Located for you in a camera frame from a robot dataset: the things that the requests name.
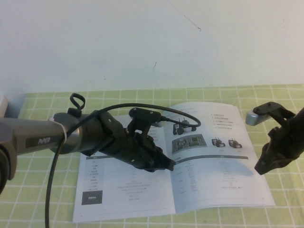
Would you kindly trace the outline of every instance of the black cable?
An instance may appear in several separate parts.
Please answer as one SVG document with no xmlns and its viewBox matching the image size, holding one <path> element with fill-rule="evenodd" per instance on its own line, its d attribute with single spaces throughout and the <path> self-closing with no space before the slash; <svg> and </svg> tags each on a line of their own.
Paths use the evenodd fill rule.
<svg viewBox="0 0 304 228">
<path fill-rule="evenodd" d="M 195 122 L 197 122 L 197 124 L 182 123 L 182 122 L 179 122 L 179 121 L 176 121 L 175 123 L 182 124 L 182 125 L 187 126 L 187 127 L 199 127 L 200 126 L 200 121 L 197 118 L 195 118 L 194 116 L 189 115 L 189 114 L 184 113 L 184 112 L 181 112 L 181 111 L 178 111 L 178 110 L 175 110 L 175 109 L 172 109 L 172 108 L 167 108 L 167 107 L 153 105 L 153 104 L 125 103 L 125 104 L 118 104 L 118 105 L 115 104 L 115 105 L 112 105 L 112 106 L 100 109 L 97 112 L 94 112 L 94 113 L 90 114 L 85 119 L 83 119 L 82 121 L 80 121 L 79 123 L 77 123 L 73 127 L 71 127 L 71 129 L 69 129 L 67 131 L 66 135 L 68 137 L 78 127 L 80 127 L 81 125 L 83 125 L 84 123 L 86 123 L 87 121 L 89 121 L 90 119 L 99 116 L 101 113 L 108 112 L 108 111 L 110 111 L 112 109 L 125 108 L 125 107 L 154 108 L 154 109 L 159 109 L 159 110 L 163 110 L 163 111 L 167 111 L 167 112 L 171 112 L 171 113 L 176 113 L 176 114 L 183 115 L 183 116 L 185 116 L 185 117 L 187 117 L 189 119 L 194 120 Z"/>
<path fill-rule="evenodd" d="M 83 124 L 85 124 L 92 118 L 99 116 L 101 113 L 105 113 L 105 112 L 108 112 L 108 111 L 116 109 L 116 108 L 125 108 L 125 107 L 153 108 L 153 109 L 163 110 L 163 111 L 167 111 L 167 112 L 171 112 L 171 113 L 176 113 L 176 114 L 183 115 L 189 119 L 194 120 L 195 122 L 197 122 L 197 124 L 182 123 L 179 121 L 169 119 L 164 116 L 162 117 L 162 120 L 170 121 L 170 122 L 173 122 L 176 124 L 182 124 L 187 127 L 199 127 L 200 126 L 200 121 L 197 118 L 195 118 L 194 116 L 181 112 L 181 111 L 178 111 L 178 110 L 175 110 L 175 109 L 172 109 L 172 108 L 167 108 L 167 107 L 153 105 L 153 104 L 125 103 L 125 104 L 112 105 L 112 106 L 100 109 L 100 110 L 90 114 L 85 119 L 81 120 L 79 123 L 77 123 L 73 127 L 71 127 L 66 133 L 66 136 L 67 136 L 66 138 L 68 138 L 78 127 L 81 127 Z M 64 142 L 64 138 L 61 140 L 61 142 L 55 152 L 53 162 L 52 162 L 52 167 L 51 167 L 49 177 L 48 177 L 48 182 L 47 182 L 46 203 L 45 203 L 45 226 L 46 226 L 46 228 L 49 228 L 49 203 L 50 203 L 50 197 L 51 197 L 52 182 L 53 182 L 53 177 L 54 177 L 54 173 L 55 173 L 55 167 L 57 164 L 58 157 L 60 155 L 60 150 L 63 146 L 63 142 Z"/>
<path fill-rule="evenodd" d="M 49 202 L 50 202 L 50 198 L 51 198 L 52 182 L 53 182 L 55 167 L 56 167 L 56 164 L 57 164 L 58 157 L 60 155 L 60 150 L 63 146 L 63 142 L 64 142 L 64 138 L 60 141 L 60 144 L 57 147 L 57 150 L 56 150 L 54 158 L 53 158 L 51 170 L 50 170 L 49 176 L 48 176 L 46 203 L 45 203 L 45 220 L 44 220 L 46 228 L 49 228 Z"/>
</svg>

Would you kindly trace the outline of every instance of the robotic arm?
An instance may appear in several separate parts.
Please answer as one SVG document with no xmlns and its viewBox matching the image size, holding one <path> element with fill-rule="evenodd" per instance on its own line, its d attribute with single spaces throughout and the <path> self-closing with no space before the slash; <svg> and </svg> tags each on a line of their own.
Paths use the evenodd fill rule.
<svg viewBox="0 0 304 228">
<path fill-rule="evenodd" d="M 275 127 L 268 133 L 270 142 L 264 145 L 255 165 L 261 175 L 287 166 L 304 151 L 304 108 L 295 115 L 280 104 L 268 102 L 249 111 L 246 123 L 255 126 L 270 117 L 281 127 Z"/>
<path fill-rule="evenodd" d="M 83 105 L 80 106 L 74 97 L 82 100 Z M 54 121 L 0 119 L 0 193 L 6 181 L 11 180 L 15 175 L 18 155 L 47 148 L 55 152 L 63 138 L 65 142 L 61 146 L 60 154 L 81 152 L 91 156 L 100 151 L 149 172 L 173 170 L 175 161 L 166 157 L 162 149 L 154 144 L 153 138 L 148 135 L 151 125 L 159 126 L 162 121 L 174 122 L 173 120 L 162 116 L 159 112 L 133 108 L 129 113 L 132 121 L 127 128 L 123 128 L 121 123 L 106 110 L 82 114 L 81 109 L 85 106 L 85 99 L 82 96 L 72 94 L 70 100 L 77 108 L 69 108 L 67 113 L 55 114 Z M 147 105 L 124 104 L 123 106 Z M 151 105 L 151 108 L 185 115 L 198 123 L 185 125 L 200 125 L 196 118 L 177 110 L 155 105 Z M 67 137 L 65 134 L 69 131 L 72 133 Z"/>
</svg>

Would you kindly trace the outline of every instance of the zip tie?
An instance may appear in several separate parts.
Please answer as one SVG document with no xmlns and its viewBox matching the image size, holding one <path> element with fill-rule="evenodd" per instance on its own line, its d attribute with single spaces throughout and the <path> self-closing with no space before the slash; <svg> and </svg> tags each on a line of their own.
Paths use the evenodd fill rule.
<svg viewBox="0 0 304 228">
<path fill-rule="evenodd" d="M 59 125 L 62 127 L 63 134 L 65 135 L 65 140 L 64 140 L 63 144 L 65 144 L 66 141 L 67 141 L 67 131 L 66 131 L 64 125 L 62 125 L 61 123 L 56 122 L 56 121 L 54 120 L 54 116 L 52 116 L 51 118 L 49 118 L 49 121 L 51 121 L 51 122 L 53 122 L 53 123 L 56 123 L 56 124 L 59 124 Z"/>
</svg>

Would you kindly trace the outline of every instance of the open booklet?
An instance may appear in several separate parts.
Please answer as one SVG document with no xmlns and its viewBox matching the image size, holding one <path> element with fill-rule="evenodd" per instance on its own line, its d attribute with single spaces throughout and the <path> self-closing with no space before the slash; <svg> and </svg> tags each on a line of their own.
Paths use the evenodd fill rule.
<svg viewBox="0 0 304 228">
<path fill-rule="evenodd" d="M 81 155 L 73 222 L 275 204 L 264 176 L 254 169 L 257 156 L 237 107 L 187 102 L 172 108 L 201 121 L 198 128 L 167 122 L 150 129 L 155 144 L 176 161 L 174 171 L 138 170 L 100 152 Z M 124 127 L 131 121 L 128 115 L 115 118 Z"/>
</svg>

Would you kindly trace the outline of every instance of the green grid mat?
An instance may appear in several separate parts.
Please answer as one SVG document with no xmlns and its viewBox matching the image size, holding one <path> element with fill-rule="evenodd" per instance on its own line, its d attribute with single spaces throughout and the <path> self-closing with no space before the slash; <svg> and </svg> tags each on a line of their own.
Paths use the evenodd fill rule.
<svg viewBox="0 0 304 228">
<path fill-rule="evenodd" d="M 127 102 L 170 106 L 186 101 L 210 101 L 237 106 L 245 119 L 248 110 L 268 101 L 278 102 L 295 113 L 304 107 L 302 84 L 79 93 L 86 98 L 84 113 Z M 27 94 L 19 118 L 47 120 L 54 113 L 66 112 L 72 107 L 70 94 Z M 128 112 L 129 109 L 119 109 L 111 114 Z M 274 120 L 255 127 L 246 126 L 258 156 L 269 140 L 267 133 L 274 126 L 277 126 Z M 16 175 L 0 195 L 0 228 L 44 227 L 44 202 L 52 157 L 50 150 L 18 157 Z M 73 224 L 78 165 L 79 153 L 61 155 L 58 160 L 50 203 L 51 225 L 55 228 L 304 228 L 303 156 L 288 167 L 266 174 L 275 207 L 212 208 L 178 215 Z"/>
</svg>

